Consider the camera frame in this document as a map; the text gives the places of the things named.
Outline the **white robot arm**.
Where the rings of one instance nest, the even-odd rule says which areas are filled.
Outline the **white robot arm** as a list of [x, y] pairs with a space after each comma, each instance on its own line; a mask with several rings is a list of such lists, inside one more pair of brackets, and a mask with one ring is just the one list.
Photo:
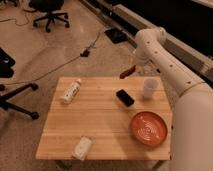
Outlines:
[[213, 171], [213, 88], [164, 47], [162, 27], [139, 30], [136, 58], [151, 60], [176, 90], [170, 171]]

